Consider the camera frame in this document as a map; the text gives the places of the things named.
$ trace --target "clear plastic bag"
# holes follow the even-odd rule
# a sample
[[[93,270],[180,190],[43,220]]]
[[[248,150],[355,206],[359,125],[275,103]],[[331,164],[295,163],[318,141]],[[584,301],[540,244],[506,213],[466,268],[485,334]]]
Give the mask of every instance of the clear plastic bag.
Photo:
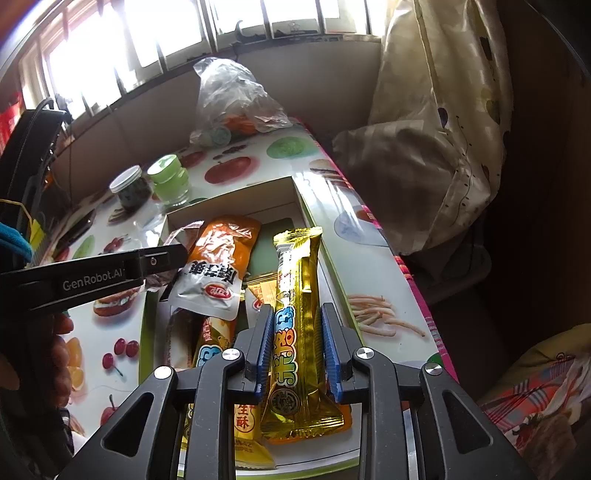
[[[201,78],[197,124],[190,142],[202,149],[290,127],[282,106],[267,94],[245,66],[208,57],[194,67]]]

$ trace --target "glass jar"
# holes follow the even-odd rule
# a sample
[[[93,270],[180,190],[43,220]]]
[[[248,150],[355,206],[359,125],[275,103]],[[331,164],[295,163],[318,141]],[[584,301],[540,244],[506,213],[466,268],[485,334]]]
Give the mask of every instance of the glass jar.
[[[189,174],[176,155],[165,155],[154,162],[148,178],[154,182],[154,192],[163,204],[176,206],[189,199]]]
[[[139,209],[152,195],[150,185],[143,178],[139,165],[134,165],[117,175],[109,188],[119,197],[121,206],[128,212]]]

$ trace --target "blue gripper pad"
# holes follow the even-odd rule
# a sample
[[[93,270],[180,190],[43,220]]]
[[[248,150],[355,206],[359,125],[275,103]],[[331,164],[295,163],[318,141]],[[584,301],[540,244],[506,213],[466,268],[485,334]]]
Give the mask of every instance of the blue gripper pad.
[[[335,339],[332,334],[332,328],[336,327],[336,325],[334,322],[330,321],[331,315],[335,315],[336,318],[334,305],[331,303],[323,304],[320,309],[320,317],[322,320],[322,337],[324,339],[324,362],[326,364],[326,375],[329,379],[330,392],[335,396],[336,402],[341,403],[343,400],[341,368]]]
[[[265,332],[262,337],[262,345],[259,351],[258,361],[256,363],[255,394],[259,403],[262,402],[269,386],[269,369],[271,366],[271,353],[273,350],[273,335],[275,333],[274,323],[275,313],[271,310],[271,314],[268,316],[267,323],[265,325]]]

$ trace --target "green circle print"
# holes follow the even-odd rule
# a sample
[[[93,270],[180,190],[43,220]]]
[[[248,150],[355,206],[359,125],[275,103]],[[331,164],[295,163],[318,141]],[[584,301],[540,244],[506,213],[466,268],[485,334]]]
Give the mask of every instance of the green circle print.
[[[271,158],[296,157],[311,150],[308,143],[304,138],[299,137],[279,138],[267,148],[267,155]]]
[[[95,236],[89,235],[87,236],[84,241],[80,244],[80,246],[76,249],[72,260],[76,260],[77,258],[84,258],[88,257],[92,254],[92,251],[95,248]]]

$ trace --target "yellow tag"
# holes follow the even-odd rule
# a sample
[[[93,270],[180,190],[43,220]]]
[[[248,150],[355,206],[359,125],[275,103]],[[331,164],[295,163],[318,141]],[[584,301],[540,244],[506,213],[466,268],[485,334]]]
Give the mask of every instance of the yellow tag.
[[[41,225],[36,220],[33,220],[33,229],[31,231],[31,239],[29,240],[29,244],[33,251],[36,251],[43,242],[45,238],[45,233],[41,230]]]

